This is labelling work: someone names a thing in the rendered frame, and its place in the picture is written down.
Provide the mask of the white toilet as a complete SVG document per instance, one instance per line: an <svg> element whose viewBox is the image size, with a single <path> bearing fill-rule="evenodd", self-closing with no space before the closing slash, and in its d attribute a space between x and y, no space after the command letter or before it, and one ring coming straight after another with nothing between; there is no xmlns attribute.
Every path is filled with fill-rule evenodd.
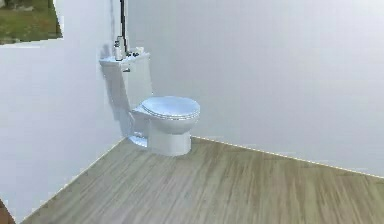
<svg viewBox="0 0 384 224"><path fill-rule="evenodd" d="M105 75L121 78L123 97L131 118L127 138L134 144L165 156L181 156L191 150L191 130L200 117L200 105L193 99L159 96L152 88L147 52L116 60L99 60Z"/></svg>

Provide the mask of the white bottle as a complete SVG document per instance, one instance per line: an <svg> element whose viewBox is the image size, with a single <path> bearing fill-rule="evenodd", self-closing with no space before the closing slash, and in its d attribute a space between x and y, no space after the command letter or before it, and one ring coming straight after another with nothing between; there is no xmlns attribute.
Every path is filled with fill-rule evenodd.
<svg viewBox="0 0 384 224"><path fill-rule="evenodd" d="M114 49L115 49L115 60L116 61L122 61L123 56L122 56L122 51L121 51L121 47L120 47L120 42L118 40L115 40Z"/></svg>

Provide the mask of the black pole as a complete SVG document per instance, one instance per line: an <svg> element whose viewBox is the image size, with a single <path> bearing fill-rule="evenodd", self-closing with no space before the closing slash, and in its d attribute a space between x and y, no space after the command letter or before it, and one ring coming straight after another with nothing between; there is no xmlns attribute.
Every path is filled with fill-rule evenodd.
<svg viewBox="0 0 384 224"><path fill-rule="evenodd" d="M121 22L121 36L123 38L124 52L127 54L127 41L126 41L126 19L125 19L125 0L120 0L120 22Z"/></svg>

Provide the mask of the window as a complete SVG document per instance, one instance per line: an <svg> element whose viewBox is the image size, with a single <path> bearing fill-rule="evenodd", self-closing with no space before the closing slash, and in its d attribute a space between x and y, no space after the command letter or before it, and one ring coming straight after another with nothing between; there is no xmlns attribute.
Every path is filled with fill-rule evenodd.
<svg viewBox="0 0 384 224"><path fill-rule="evenodd" d="M56 0L0 0L0 45L63 37Z"/></svg>

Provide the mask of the brown wooden object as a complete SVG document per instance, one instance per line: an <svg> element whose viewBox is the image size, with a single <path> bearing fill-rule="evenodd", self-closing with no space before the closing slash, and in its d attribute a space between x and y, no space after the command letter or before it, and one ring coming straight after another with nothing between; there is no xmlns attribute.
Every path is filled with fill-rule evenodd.
<svg viewBox="0 0 384 224"><path fill-rule="evenodd" d="M5 204L0 199L0 224L16 224Z"/></svg>

